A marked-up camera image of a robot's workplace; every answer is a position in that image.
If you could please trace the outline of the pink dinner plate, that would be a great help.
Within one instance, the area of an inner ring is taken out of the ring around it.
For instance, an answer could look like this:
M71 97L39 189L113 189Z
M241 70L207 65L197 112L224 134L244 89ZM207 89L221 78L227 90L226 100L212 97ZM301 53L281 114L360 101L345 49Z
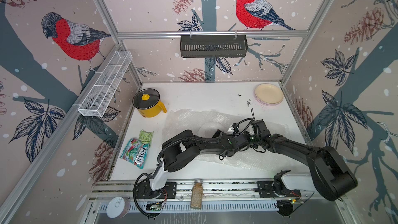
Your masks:
M278 105L278 104L280 104L282 101L279 101L279 102L276 102L276 103L268 103L268 102L264 102L264 101L262 101L262 100L260 100L260 99L257 99L256 98L256 100L259 102L259 103L261 103L261 104L263 104L263 105L267 105L267 106L275 106L275 105Z

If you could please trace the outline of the cream plate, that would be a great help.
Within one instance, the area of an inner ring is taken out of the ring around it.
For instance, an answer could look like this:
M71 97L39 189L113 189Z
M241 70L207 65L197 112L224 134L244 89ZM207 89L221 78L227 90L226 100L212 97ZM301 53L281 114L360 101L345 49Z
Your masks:
M268 103L276 103L284 99L282 90L272 84L260 84L256 86L255 97Z

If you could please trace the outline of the patterned plate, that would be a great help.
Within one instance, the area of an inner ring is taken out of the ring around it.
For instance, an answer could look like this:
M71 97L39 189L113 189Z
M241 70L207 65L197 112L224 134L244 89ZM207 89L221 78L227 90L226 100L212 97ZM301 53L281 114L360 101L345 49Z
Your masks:
M200 127L198 136L203 138L212 138L218 130L225 131L226 128L217 122L207 122Z

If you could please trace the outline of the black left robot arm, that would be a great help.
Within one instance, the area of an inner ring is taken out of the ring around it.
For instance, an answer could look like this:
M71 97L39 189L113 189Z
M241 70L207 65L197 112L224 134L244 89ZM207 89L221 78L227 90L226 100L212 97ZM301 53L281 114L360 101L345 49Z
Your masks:
M165 187L169 174L177 172L199 155L217 155L219 160L232 157L249 147L250 133L219 132L214 138L196 136L191 130L185 130L166 141L157 157L157 168L149 176L152 191Z

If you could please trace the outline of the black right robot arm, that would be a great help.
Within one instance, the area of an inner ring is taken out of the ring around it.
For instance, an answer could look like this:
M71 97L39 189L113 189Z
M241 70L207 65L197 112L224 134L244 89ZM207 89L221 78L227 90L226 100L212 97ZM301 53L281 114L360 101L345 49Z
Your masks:
M251 125L255 145L308 166L315 189L325 199L335 201L358 186L356 177L333 147L308 146L271 134L263 120Z

